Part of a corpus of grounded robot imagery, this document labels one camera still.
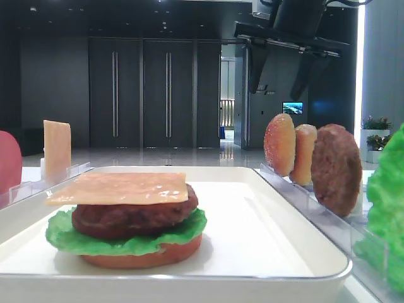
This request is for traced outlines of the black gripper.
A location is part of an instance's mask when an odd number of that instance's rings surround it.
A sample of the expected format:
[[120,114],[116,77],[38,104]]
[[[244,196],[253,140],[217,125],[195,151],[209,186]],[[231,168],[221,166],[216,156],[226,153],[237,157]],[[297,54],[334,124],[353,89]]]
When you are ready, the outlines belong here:
[[292,100],[300,99],[307,86],[328,65],[328,55],[339,57],[350,44],[317,36],[327,1],[253,1],[252,16],[264,25],[237,21],[234,37],[258,45],[249,46],[249,84],[251,94],[258,90],[259,81],[270,50],[265,44],[298,49],[303,53],[294,84]]

